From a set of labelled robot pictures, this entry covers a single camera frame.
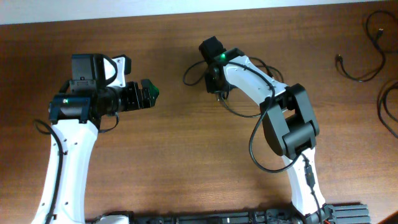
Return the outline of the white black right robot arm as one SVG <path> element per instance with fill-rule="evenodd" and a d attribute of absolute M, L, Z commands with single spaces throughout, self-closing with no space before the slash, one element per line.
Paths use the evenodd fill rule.
<path fill-rule="evenodd" d="M 216 38 L 204 40 L 199 51 L 207 64 L 206 90 L 220 101 L 234 88 L 241 90 L 260 109 L 258 121 L 249 138 L 249 155 L 253 163 L 268 173 L 286 172 L 292 189 L 292 205 L 304 223 L 321 223 L 325 199 L 320 192 L 315 168 L 318 121 L 306 89 L 279 82 L 270 70 L 263 72 L 238 48 L 226 50 Z M 257 130 L 264 130 L 273 152 L 284 162 L 280 169 L 268 169 L 257 161 L 253 142 Z"/>

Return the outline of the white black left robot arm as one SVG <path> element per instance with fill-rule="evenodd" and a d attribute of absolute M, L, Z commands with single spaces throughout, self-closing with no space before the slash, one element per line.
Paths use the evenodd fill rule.
<path fill-rule="evenodd" d="M 33 223 L 85 223 L 85 189 L 92 150 L 103 116 L 151 108 L 159 90 L 148 79 L 127 82 L 126 55 L 72 55 L 72 78 L 49 103 L 51 137 L 44 190 Z"/>

